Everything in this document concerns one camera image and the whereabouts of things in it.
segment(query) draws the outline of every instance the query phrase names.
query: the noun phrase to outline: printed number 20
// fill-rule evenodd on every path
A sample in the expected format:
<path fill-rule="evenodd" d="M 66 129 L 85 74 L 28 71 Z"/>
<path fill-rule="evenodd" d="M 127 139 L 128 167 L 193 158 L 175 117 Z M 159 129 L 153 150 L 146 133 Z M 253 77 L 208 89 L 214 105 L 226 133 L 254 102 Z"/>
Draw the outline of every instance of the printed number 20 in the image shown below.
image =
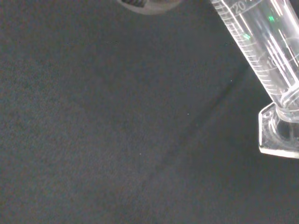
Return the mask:
<path fill-rule="evenodd" d="M 233 4 L 232 8 L 235 10 L 235 14 L 240 14 L 246 9 L 246 5 L 243 1 L 238 1 Z"/>

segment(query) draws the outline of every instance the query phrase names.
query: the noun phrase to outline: dark fabric background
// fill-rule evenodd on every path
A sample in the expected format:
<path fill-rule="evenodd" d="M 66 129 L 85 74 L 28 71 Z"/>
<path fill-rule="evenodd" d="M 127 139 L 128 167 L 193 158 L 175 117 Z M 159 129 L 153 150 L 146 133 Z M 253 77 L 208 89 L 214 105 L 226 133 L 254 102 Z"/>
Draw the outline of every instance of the dark fabric background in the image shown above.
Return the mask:
<path fill-rule="evenodd" d="M 270 100 L 211 5 L 0 9 L 0 223 L 299 222 L 299 161 L 259 153 Z"/>

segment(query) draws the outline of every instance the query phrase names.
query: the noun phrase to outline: dark gray surface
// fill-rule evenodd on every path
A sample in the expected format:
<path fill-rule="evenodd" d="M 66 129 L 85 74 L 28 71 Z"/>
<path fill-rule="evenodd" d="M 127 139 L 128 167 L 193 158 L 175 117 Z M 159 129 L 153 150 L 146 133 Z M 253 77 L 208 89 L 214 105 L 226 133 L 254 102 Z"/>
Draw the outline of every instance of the dark gray surface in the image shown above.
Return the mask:
<path fill-rule="evenodd" d="M 0 17 L 2 223 L 299 221 L 299 162 L 259 153 L 269 99 L 210 5 Z"/>

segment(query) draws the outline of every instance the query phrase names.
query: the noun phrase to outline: cylinder base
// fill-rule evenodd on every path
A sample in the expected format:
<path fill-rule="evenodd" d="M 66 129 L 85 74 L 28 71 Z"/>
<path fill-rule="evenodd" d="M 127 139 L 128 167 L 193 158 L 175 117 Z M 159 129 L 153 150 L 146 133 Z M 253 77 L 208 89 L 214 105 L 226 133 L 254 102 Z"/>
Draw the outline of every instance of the cylinder base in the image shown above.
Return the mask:
<path fill-rule="evenodd" d="M 259 113 L 259 149 L 264 154 L 299 159 L 299 123 L 282 120 L 275 103 Z"/>

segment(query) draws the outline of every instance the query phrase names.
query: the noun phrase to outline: metal object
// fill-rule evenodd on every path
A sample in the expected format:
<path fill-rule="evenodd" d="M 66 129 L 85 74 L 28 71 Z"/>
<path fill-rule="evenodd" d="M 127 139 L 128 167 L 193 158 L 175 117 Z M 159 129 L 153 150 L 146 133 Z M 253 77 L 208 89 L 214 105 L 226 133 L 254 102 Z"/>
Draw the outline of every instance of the metal object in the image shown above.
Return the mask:
<path fill-rule="evenodd" d="M 127 9 L 144 15 L 155 15 L 165 13 L 177 5 L 182 0 L 117 0 Z"/>

